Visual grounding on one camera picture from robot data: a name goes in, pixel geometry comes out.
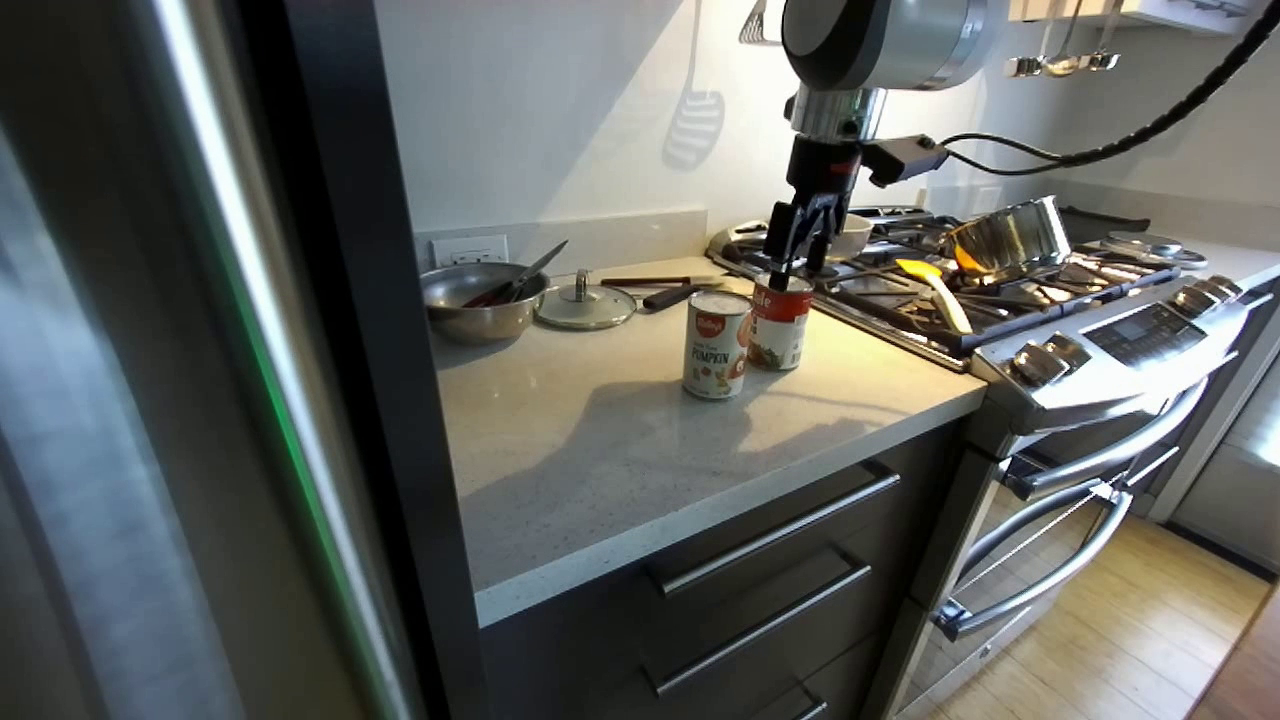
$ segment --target utensil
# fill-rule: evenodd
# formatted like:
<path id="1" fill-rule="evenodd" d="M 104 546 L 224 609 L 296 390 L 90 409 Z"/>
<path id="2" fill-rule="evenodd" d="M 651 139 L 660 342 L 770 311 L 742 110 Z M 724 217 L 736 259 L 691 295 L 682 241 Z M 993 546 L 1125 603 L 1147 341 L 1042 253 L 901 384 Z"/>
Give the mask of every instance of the utensil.
<path id="1" fill-rule="evenodd" d="M 477 290 L 516 282 L 509 299 L 469 308 Z M 421 277 L 432 326 L 451 342 L 509 342 L 531 322 L 537 295 L 548 277 L 530 277 L 523 264 L 443 264 Z"/>
<path id="2" fill-rule="evenodd" d="M 685 86 L 682 86 L 682 103 L 678 117 L 669 124 L 665 137 L 665 158 L 674 167 L 699 167 L 719 132 L 724 132 L 724 92 L 719 86 L 705 86 L 695 81 L 695 60 L 699 60 L 699 29 L 705 29 L 705 4 L 691 4 L 691 42 L 690 42 L 690 66 L 685 66 Z"/>
<path id="3" fill-rule="evenodd" d="M 1079 7 L 1083 7 L 1083 0 L 1077 0 L 1077 7 L 1074 7 L 1070 37 L 1063 37 L 1062 53 L 1056 53 L 1053 60 L 1046 57 L 1046 53 L 1049 53 L 1053 25 L 1056 25 L 1056 20 L 1049 20 L 1046 32 L 1042 32 L 1042 53 L 1035 53 L 1035 57 L 1016 57 L 1016 60 L 1013 60 L 1013 75 L 1074 81 L 1074 75 L 1079 75 L 1079 72 L 1111 72 L 1111 66 L 1120 65 L 1120 53 L 1110 53 L 1110 42 L 1111 42 L 1111 37 L 1115 37 L 1115 20 L 1120 20 L 1120 12 L 1125 12 L 1125 0 L 1110 0 L 1110 4 L 1106 4 L 1106 29 L 1096 32 L 1091 48 L 1070 57 L 1074 37 L 1077 37 L 1077 25 L 1079 25 Z"/>
<path id="4" fill-rule="evenodd" d="M 1074 241 L 1053 194 L 1035 194 L 945 234 L 964 273 L 1027 277 L 1074 256 Z"/>
<path id="5" fill-rule="evenodd" d="M 925 282 L 934 289 L 938 308 L 945 311 L 945 321 L 947 321 L 953 332 L 962 332 L 962 334 L 972 332 L 962 299 L 953 295 L 953 289 L 945 282 L 945 273 L 942 273 L 938 264 L 925 264 L 925 259 L 917 259 L 917 256 L 898 256 L 898 267 L 909 273 L 909 277 L 917 277 L 917 278 L 925 278 Z"/>
<path id="6" fill-rule="evenodd" d="M 744 29 L 736 32 L 742 42 L 770 42 L 764 38 L 764 12 L 770 12 L 770 0 L 757 0 Z"/>
<path id="7" fill-rule="evenodd" d="M 571 282 L 545 290 L 537 321 L 570 332 L 599 332 L 638 316 L 638 299 L 622 289 L 606 289 L 575 273 Z"/>
<path id="8" fill-rule="evenodd" d="M 646 311 L 665 311 L 682 299 L 690 299 L 699 289 L 719 289 L 719 277 L 606 277 L 606 289 L 660 289 L 641 299 Z"/>
<path id="9" fill-rule="evenodd" d="M 563 253 L 563 243 L 570 243 L 570 241 L 562 241 L 557 246 L 548 246 L 548 253 L 545 253 L 539 259 L 531 259 L 522 277 L 512 277 L 512 278 L 504 278 L 504 282 L 471 295 L 463 308 L 504 304 L 504 299 L 522 295 L 523 282 L 530 282 L 531 277 L 539 277 L 539 273 Z"/>

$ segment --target drawer handle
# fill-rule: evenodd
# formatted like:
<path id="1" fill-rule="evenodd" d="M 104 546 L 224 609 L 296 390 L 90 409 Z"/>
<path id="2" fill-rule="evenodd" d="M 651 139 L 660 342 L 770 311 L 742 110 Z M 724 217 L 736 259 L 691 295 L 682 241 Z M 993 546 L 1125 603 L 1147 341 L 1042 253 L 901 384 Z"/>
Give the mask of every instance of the drawer handle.
<path id="1" fill-rule="evenodd" d="M 798 516 L 798 519 L 789 519 L 789 523 L 777 523 L 777 526 L 770 526 L 764 534 L 757 534 L 757 539 L 750 539 L 750 543 L 742 543 L 742 546 L 731 546 L 731 551 L 724 551 L 724 557 L 715 557 L 715 561 L 708 561 L 708 563 L 695 563 L 695 568 L 690 568 L 690 570 L 682 570 L 682 575 L 656 575 L 656 589 L 660 589 L 665 597 L 682 597 L 682 592 L 695 589 L 699 580 L 708 580 L 708 575 L 715 575 L 715 570 L 724 570 L 724 568 L 731 568 L 731 563 L 742 563 L 742 561 L 750 561 L 750 557 L 757 557 L 757 551 L 764 551 L 764 546 L 771 546 L 771 543 L 782 543 L 782 539 L 789 539 L 789 534 L 798 534 L 798 532 L 805 532 L 805 526 L 812 526 L 812 523 L 819 523 L 819 519 L 852 506 L 852 504 L 887 491 L 887 486 L 901 481 L 901 477 L 898 477 L 894 468 L 883 468 L 883 465 L 873 465 L 873 470 L 877 470 L 873 484 L 860 484 L 857 491 L 849 491 L 849 496 L 841 496 L 841 501 L 808 511 L 808 516 Z"/>
<path id="2" fill-rule="evenodd" d="M 849 582 L 863 580 L 873 570 L 873 563 L 857 563 L 849 570 L 841 570 L 832 582 L 817 589 L 812 597 L 805 597 L 801 603 L 762 621 L 757 628 L 750 628 L 744 635 L 711 649 L 708 656 L 685 663 L 682 673 L 665 674 L 665 680 L 651 680 L 651 691 L 656 696 L 674 696 L 682 682 L 695 680 L 699 673 L 715 667 L 719 660 L 736 656 L 742 649 L 757 644 L 762 635 L 777 632 L 782 624 L 805 615 L 808 609 L 823 603 L 829 597 L 844 592 Z"/>
<path id="3" fill-rule="evenodd" d="M 798 717 L 798 720 L 819 720 L 819 717 L 829 717 L 829 699 L 823 696 L 817 696 L 817 691 L 808 691 L 808 689 L 801 689 L 805 691 L 805 699 L 808 699 L 808 706 Z"/>

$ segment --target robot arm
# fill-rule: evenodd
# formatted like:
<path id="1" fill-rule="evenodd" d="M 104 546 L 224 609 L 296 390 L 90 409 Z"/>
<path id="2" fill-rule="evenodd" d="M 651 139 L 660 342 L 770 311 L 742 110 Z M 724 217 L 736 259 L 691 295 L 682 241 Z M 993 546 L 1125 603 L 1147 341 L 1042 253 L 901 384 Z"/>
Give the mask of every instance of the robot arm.
<path id="1" fill-rule="evenodd" d="M 784 282 L 805 256 L 817 277 L 844 226 L 852 174 L 877 121 L 879 86 L 953 86 L 988 57 L 1010 0 L 789 0 L 784 53 L 801 75 L 789 101 L 798 127 L 789 183 L 794 202 L 770 217 L 764 253 Z"/>

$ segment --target pot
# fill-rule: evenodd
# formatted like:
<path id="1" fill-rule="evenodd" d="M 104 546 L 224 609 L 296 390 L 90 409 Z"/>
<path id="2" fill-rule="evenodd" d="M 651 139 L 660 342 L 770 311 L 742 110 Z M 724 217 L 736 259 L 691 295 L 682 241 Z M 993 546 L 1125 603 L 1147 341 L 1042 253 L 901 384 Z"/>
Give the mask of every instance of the pot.
<path id="1" fill-rule="evenodd" d="M 962 273 L 1031 277 L 1074 256 L 1074 241 L 1053 194 L 988 212 L 947 231 Z"/>
<path id="2" fill-rule="evenodd" d="M 426 308 L 432 326 L 451 342 L 509 342 L 531 322 L 531 308 L 548 289 L 548 277 L 537 273 L 522 278 L 523 264 L 450 264 L 421 277 Z M 516 295 L 496 304 L 471 304 L 477 295 L 522 278 Z"/>

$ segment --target wall outlet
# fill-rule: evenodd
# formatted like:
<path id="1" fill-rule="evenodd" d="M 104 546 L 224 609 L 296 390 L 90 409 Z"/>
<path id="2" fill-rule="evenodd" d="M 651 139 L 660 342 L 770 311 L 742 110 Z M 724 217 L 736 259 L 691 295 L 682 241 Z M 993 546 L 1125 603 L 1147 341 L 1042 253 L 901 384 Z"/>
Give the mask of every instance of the wall outlet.
<path id="1" fill-rule="evenodd" d="M 504 264 L 504 259 L 509 259 L 504 231 L 432 241 L 432 264 Z"/>

